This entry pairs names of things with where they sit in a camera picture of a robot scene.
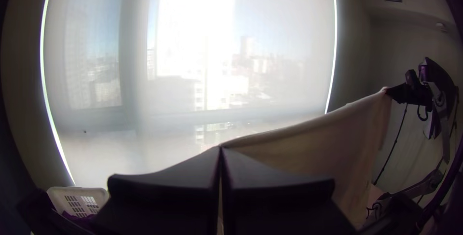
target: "white plastic basket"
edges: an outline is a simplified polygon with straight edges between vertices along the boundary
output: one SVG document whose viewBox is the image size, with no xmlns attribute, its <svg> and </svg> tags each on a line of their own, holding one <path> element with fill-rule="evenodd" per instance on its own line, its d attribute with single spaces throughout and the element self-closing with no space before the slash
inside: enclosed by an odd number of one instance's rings
<svg viewBox="0 0 463 235">
<path fill-rule="evenodd" d="M 97 214 L 109 199 L 102 188 L 52 187 L 47 194 L 59 214 L 66 211 L 79 218 Z"/>
</svg>

